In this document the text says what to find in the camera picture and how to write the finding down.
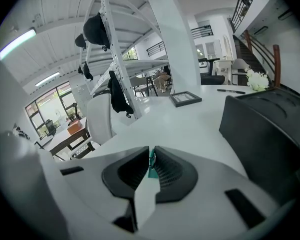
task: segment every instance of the wooden table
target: wooden table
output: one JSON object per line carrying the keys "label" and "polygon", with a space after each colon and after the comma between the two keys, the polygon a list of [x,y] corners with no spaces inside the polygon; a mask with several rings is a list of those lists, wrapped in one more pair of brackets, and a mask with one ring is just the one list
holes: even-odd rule
{"label": "wooden table", "polygon": [[[60,158],[57,155],[57,153],[60,152],[65,147],[68,147],[70,150],[73,150],[77,146],[81,145],[82,142],[84,142],[85,140],[88,139],[88,132],[85,128],[85,121],[86,121],[86,118],[83,118],[80,120],[80,122],[82,124],[82,128],[72,135],[68,132],[67,129],[56,134],[54,136],[54,138],[52,139],[51,143],[48,144],[46,149],[49,150],[52,155]],[[83,141],[81,141],[80,143],[78,143],[75,146],[70,145],[72,142],[76,141],[80,137],[83,137]],[[94,151],[94,148],[91,143],[88,144],[88,148],[84,152],[80,153],[80,157],[76,157],[76,158],[82,158],[90,151]]]}

